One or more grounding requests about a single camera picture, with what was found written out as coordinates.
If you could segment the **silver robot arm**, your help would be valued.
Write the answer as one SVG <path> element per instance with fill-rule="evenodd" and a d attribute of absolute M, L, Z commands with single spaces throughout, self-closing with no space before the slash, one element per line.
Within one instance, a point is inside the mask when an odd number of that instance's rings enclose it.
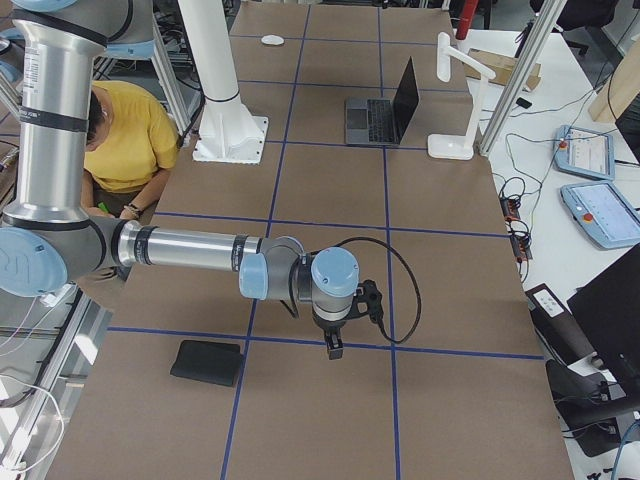
<path fill-rule="evenodd" d="M 92 216 L 81 177 L 96 57 L 149 57 L 149 1 L 18 1 L 12 18 L 25 40 L 20 156 L 15 199 L 1 220 L 1 286 L 35 297 L 92 271 L 133 264 L 233 271 L 243 296 L 308 303 L 328 355 L 343 352 L 341 328 L 355 318 L 383 321 L 382 296 L 361 280 L 343 246 L 306 252 L 275 239 L 167 230 Z"/>

